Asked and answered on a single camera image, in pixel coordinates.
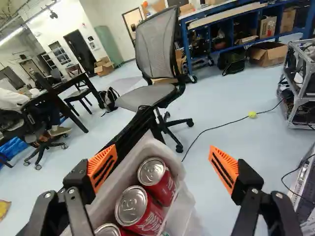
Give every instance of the soda can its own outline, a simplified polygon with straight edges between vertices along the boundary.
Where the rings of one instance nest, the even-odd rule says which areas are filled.
[[[176,192],[175,181],[164,161],[152,157],[138,169],[138,180],[164,207],[169,207]]]
[[[126,230],[143,236],[156,236],[164,220],[164,213],[144,188],[131,186],[117,200],[115,218]]]
[[[112,223],[101,225],[94,233],[95,236],[136,236],[136,234],[125,231]]]

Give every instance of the workbench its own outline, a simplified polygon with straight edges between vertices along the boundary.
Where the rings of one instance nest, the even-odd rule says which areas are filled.
[[[199,26],[196,28],[192,28],[192,29],[188,28],[189,23],[191,23],[191,22],[194,22],[194,21],[199,20],[199,19],[203,19],[205,17],[209,17],[211,15],[218,14],[218,13],[221,13],[224,11],[228,11],[230,9],[234,9],[236,7],[240,7],[240,6],[243,6],[245,4],[252,3],[252,2],[254,2],[254,1],[252,1],[252,0],[228,0],[222,4],[211,5],[211,6],[196,10],[195,12],[183,15],[179,18],[180,25],[181,25],[181,31],[182,31],[183,46],[184,46],[185,54],[187,56],[187,65],[188,65],[189,75],[191,75],[191,76],[193,75],[192,62],[196,59],[200,59],[200,58],[192,58],[190,51],[189,51],[188,33],[190,31],[193,31],[193,30],[197,30],[197,29],[201,29],[201,28],[208,28],[210,54],[223,53],[223,52],[230,51],[232,49],[241,48],[241,47],[244,47],[246,45],[259,43],[259,42],[270,40],[270,39],[275,39],[275,41],[279,41],[279,37],[294,34],[294,33],[302,33],[303,34],[302,39],[307,39],[307,38],[310,38],[312,36],[312,34],[313,34],[312,23],[313,23],[313,18],[315,15],[315,0],[309,0],[310,7],[309,7],[308,15],[306,18],[305,27],[304,28],[294,27],[291,32],[280,33],[280,24],[281,24],[281,20],[282,20],[282,14],[283,14],[283,11],[285,9],[285,5],[287,5],[289,3],[295,3],[295,2],[298,3],[299,0],[277,1],[274,4],[267,4],[267,2],[261,1],[261,3],[266,3],[266,4],[263,7],[260,7],[258,9],[253,9],[250,11],[242,12],[242,13],[239,13],[239,14],[236,14],[233,16],[229,16],[227,18],[220,19],[217,21],[212,21],[208,24],[205,24],[205,25],[202,25],[202,26]],[[274,12],[276,13],[276,16],[277,16],[276,30],[275,30],[274,36],[263,38],[263,39],[257,39],[254,42],[249,42],[249,43],[242,44],[242,45],[234,45],[234,42],[233,42],[233,19],[235,17],[241,16],[241,15],[253,14],[252,24],[253,24],[253,26],[257,27],[259,16],[263,14],[264,10],[269,9],[269,8],[274,8]],[[226,21],[228,23],[228,28],[230,31],[229,36],[232,36],[231,37],[231,40],[232,40],[231,45],[232,46],[218,50],[218,51],[211,52],[210,27],[213,24],[217,24],[217,23],[223,22],[223,21]]]

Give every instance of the stool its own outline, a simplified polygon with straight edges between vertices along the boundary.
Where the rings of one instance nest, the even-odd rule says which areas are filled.
[[[92,112],[90,111],[90,109],[88,108],[88,106],[83,102],[83,98],[87,101],[87,103],[89,103],[89,105],[91,106],[92,103],[86,98],[86,96],[92,92],[89,88],[85,88],[79,91],[76,91],[74,93],[72,93],[70,96],[68,96],[64,101],[65,103],[68,105],[68,107],[77,115],[80,116],[79,113],[74,109],[74,107],[71,105],[71,102],[74,101],[79,101],[81,102],[82,106],[84,106],[84,108],[88,111],[88,113],[90,113],[92,115]]]

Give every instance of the yellow object on floor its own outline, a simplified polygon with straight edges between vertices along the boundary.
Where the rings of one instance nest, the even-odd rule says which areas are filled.
[[[254,119],[257,117],[257,113],[256,112],[249,112],[248,117]]]
[[[10,206],[11,202],[0,200],[0,221],[4,219],[5,215],[9,211]]]

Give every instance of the light blue floor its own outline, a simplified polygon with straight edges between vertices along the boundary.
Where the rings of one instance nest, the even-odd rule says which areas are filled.
[[[275,94],[281,68],[247,65],[243,72],[225,77],[215,67],[199,70],[198,83],[188,84],[185,93],[167,108],[171,119],[194,120],[192,128],[185,124],[171,128],[183,143],[184,153],[202,130],[242,118],[249,111],[274,107],[278,102]],[[118,92],[124,93],[146,84],[144,80],[139,80],[139,76],[141,73],[133,61],[107,77],[93,78],[92,82],[98,90],[112,85]],[[47,151],[40,171],[36,171],[33,165],[23,166],[22,161],[13,169],[4,167],[0,170],[0,199],[12,202],[8,215],[0,223],[1,235],[14,236],[28,221],[37,196],[46,190],[59,190],[63,177],[81,159],[97,153],[134,115],[118,109],[101,118],[103,111],[93,97],[90,99],[93,115],[89,115],[81,104],[74,103],[80,119],[90,131],[88,134],[82,133],[70,120],[64,123],[64,126],[73,127],[72,133],[65,139],[69,149]],[[164,137],[167,145],[175,149],[172,139]],[[208,162],[210,145],[234,158],[245,159],[264,178],[265,192],[286,192],[281,176],[296,167],[314,140],[313,131],[288,129],[278,108],[259,115],[257,119],[246,119],[203,134],[189,151],[184,166],[186,182],[195,196],[196,210],[205,232],[212,236],[229,235],[239,209]],[[19,156],[25,158],[30,152],[31,149],[27,149]],[[256,235],[267,235],[263,224],[258,226]]]

